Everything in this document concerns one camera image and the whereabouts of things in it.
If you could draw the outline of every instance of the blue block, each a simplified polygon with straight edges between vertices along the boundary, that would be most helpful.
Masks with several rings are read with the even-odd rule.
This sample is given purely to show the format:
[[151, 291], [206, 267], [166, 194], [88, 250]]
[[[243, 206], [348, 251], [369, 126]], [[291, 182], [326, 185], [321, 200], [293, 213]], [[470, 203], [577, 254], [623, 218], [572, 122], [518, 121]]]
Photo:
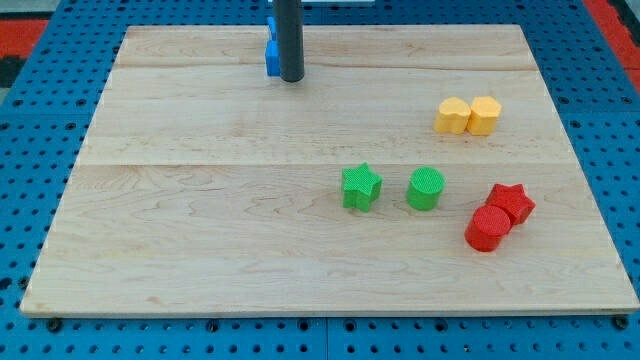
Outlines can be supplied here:
[[267, 17], [267, 25], [269, 26], [269, 33], [271, 33], [271, 40], [278, 40], [276, 36], [276, 19], [273, 16]]
[[280, 54], [278, 53], [278, 42], [269, 40], [267, 49], [264, 52], [265, 62], [267, 64], [268, 76], [280, 76]]

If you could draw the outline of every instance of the green cylinder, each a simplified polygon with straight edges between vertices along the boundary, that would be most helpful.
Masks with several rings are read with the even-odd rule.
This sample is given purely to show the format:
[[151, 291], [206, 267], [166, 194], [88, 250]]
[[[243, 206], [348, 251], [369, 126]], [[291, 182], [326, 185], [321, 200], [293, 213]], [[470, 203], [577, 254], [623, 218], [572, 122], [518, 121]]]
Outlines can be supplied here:
[[444, 185], [440, 171], [430, 167], [418, 168], [411, 174], [407, 202], [416, 210], [431, 210], [438, 205]]

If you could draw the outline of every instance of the red cylinder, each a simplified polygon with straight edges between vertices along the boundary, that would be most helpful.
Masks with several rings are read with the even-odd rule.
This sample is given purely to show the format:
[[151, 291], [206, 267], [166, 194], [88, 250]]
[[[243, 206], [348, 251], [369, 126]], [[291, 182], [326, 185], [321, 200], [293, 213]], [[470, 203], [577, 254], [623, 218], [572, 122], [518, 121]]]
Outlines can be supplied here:
[[464, 237], [472, 248], [489, 252], [500, 245], [500, 241], [509, 231], [509, 215], [497, 206], [484, 205], [473, 214]]

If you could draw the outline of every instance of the blue object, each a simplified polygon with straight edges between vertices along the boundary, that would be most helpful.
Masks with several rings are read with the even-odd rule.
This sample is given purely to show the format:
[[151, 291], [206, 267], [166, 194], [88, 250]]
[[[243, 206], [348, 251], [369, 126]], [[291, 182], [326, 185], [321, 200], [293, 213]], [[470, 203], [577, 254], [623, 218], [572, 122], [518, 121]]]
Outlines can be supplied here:
[[267, 17], [267, 25], [269, 26], [269, 33], [271, 34], [271, 40], [278, 40], [276, 35], [276, 19], [273, 16]]
[[267, 64], [267, 75], [280, 76], [280, 56], [277, 41], [267, 41], [267, 49], [264, 52], [264, 57]]
[[[0, 106], [0, 359], [639, 357], [637, 314], [65, 319], [57, 332], [47, 330], [55, 322], [25, 318], [17, 309], [21, 285], [35, 267], [127, 26], [258, 24], [270, 15], [265, 3], [61, 1]], [[368, 8], [307, 7], [303, 16], [312, 25], [519, 24], [633, 285], [640, 287], [640, 98], [581, 1], [379, 0]]]

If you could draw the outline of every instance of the red star block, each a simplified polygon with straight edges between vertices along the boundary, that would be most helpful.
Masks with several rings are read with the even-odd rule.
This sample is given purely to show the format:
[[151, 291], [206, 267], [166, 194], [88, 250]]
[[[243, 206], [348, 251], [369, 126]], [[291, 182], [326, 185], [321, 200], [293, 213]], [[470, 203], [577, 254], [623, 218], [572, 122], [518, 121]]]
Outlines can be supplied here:
[[527, 221], [527, 217], [536, 207], [531, 199], [524, 192], [522, 184], [506, 186], [502, 184], [493, 185], [493, 189], [485, 201], [486, 205], [501, 208], [509, 215], [511, 225], [522, 224]]

